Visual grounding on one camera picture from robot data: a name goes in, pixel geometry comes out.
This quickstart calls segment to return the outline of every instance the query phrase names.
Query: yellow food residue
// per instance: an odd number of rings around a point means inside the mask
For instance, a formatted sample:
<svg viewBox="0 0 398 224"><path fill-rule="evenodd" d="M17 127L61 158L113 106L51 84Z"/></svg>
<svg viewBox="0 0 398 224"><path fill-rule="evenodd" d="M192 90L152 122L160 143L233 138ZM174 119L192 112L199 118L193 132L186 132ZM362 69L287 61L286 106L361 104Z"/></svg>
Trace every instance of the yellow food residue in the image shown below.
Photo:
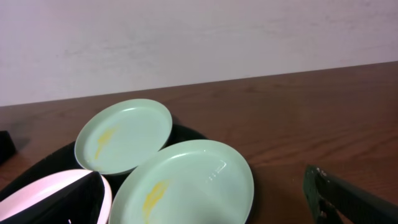
<svg viewBox="0 0 398 224"><path fill-rule="evenodd" d="M170 182L168 180L162 180L155 185L149 194L147 194L144 206L142 207L145 224L149 224L150 212L155 207L156 203L163 197L169 183Z"/></svg>
<svg viewBox="0 0 398 224"><path fill-rule="evenodd" d="M111 140L111 137L116 130L117 130L117 127L109 128L99 137L99 139L97 140L98 148L97 148L97 151L95 152L94 159L98 159L98 155L100 154L100 152L102 151L104 146L109 142L109 140Z"/></svg>

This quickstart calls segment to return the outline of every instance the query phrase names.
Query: brown wooden surface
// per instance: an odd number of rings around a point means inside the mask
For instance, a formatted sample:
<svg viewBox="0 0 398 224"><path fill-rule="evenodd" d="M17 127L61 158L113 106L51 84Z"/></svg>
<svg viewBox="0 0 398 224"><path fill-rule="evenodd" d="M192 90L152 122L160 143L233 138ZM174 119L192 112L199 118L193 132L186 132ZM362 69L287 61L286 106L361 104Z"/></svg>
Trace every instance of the brown wooden surface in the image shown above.
<svg viewBox="0 0 398 224"><path fill-rule="evenodd" d="M132 98L164 103L248 160L251 223L312 222L302 193L308 163L398 203L398 62L3 107L0 129L19 152L0 166L0 189L74 141L96 113Z"/></svg>

